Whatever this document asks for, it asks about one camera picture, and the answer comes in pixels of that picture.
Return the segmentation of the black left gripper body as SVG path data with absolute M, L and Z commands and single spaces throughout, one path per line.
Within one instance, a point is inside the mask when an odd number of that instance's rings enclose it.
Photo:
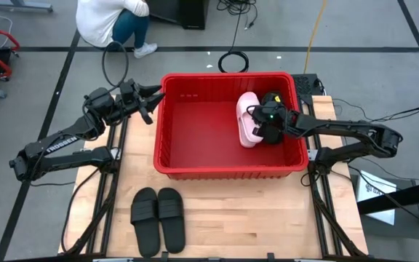
M 152 124 L 153 120 L 148 115 L 149 112 L 145 109 L 146 98 L 142 98 L 139 95 L 136 84 L 138 83 L 134 79 L 128 79 L 120 85 L 121 99 L 127 108 L 126 112 L 128 114 L 138 112 L 146 124 Z

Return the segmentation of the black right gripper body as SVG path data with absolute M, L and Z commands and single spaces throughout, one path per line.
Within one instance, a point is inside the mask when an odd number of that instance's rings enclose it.
M 252 119 L 255 123 L 255 127 L 264 127 L 263 142 L 267 144 L 281 143 L 283 141 L 284 119 L 286 116 L 284 104 L 276 101 L 269 101 L 263 105 L 256 106 L 261 107 L 263 118 Z

